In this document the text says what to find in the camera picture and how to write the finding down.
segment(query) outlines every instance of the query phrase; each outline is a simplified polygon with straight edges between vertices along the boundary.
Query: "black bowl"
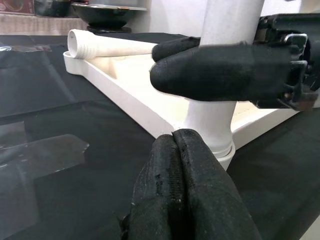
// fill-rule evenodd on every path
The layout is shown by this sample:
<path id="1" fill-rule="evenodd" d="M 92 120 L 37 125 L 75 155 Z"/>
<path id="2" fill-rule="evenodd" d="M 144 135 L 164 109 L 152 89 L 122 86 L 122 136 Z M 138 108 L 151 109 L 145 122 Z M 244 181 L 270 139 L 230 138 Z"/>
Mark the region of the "black bowl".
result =
<path id="1" fill-rule="evenodd" d="M 119 29 L 127 24 L 133 11 L 126 7 L 73 3 L 79 18 L 96 28 Z"/>

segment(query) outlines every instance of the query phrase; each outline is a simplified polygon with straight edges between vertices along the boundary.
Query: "white pipe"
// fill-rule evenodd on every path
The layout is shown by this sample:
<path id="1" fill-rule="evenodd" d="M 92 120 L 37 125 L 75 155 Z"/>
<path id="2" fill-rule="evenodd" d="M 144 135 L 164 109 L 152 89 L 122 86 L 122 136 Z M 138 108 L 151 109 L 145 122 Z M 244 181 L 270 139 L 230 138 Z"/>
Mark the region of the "white pipe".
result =
<path id="1" fill-rule="evenodd" d="M 92 32 L 72 29 L 68 34 L 68 49 L 76 59 L 121 57 L 151 54 L 155 43 L 97 36 Z"/>
<path id="2" fill-rule="evenodd" d="M 264 0 L 208 0 L 200 45 L 252 44 Z M 236 102 L 190 101 L 183 128 L 197 130 L 227 169 L 235 154 L 231 120 Z"/>
<path id="3" fill-rule="evenodd" d="M 320 96 L 320 88 L 315 92 L 318 93 L 318 95 Z M 320 108 L 320 97 L 318 97 L 317 100 L 315 101 L 313 108 Z"/>

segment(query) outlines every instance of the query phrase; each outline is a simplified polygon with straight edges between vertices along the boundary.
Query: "white base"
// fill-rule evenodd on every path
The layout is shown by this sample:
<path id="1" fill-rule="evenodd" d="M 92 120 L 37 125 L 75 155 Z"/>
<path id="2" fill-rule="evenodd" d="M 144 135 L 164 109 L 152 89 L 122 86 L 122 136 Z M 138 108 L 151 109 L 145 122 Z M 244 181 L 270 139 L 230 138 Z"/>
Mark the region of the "white base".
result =
<path id="1" fill-rule="evenodd" d="M 68 73 L 85 77 L 155 138 L 182 127 L 189 100 L 152 87 L 149 69 L 154 61 L 150 54 L 90 60 L 74 59 L 69 52 L 63 56 Z M 258 109 L 250 102 L 238 102 L 231 122 L 235 146 L 218 161 L 227 169 L 236 149 L 296 113 L 291 109 Z"/>

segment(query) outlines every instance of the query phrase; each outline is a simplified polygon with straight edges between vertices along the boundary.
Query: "metal bracket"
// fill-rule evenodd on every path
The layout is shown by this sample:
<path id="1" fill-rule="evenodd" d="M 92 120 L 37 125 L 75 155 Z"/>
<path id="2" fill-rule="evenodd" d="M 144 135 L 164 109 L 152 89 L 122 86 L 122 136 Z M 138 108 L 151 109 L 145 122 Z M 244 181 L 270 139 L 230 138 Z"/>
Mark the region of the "metal bracket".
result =
<path id="1" fill-rule="evenodd" d="M 254 44 L 289 48 L 292 72 L 278 99 L 253 102 L 259 108 L 311 109 L 320 88 L 320 14 L 278 14 L 260 18 Z"/>

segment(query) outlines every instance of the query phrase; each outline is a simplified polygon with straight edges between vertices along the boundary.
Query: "vertical white pole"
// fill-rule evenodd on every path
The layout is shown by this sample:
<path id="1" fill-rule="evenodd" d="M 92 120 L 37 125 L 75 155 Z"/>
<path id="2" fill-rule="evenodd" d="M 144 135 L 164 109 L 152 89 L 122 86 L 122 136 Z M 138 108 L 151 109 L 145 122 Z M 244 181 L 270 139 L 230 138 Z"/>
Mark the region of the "vertical white pole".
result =
<path id="1" fill-rule="evenodd" d="M 264 0 L 208 0 L 200 45 L 252 44 Z M 231 120 L 236 102 L 190 101 L 183 128 L 197 130 L 224 169 L 235 144 Z"/>

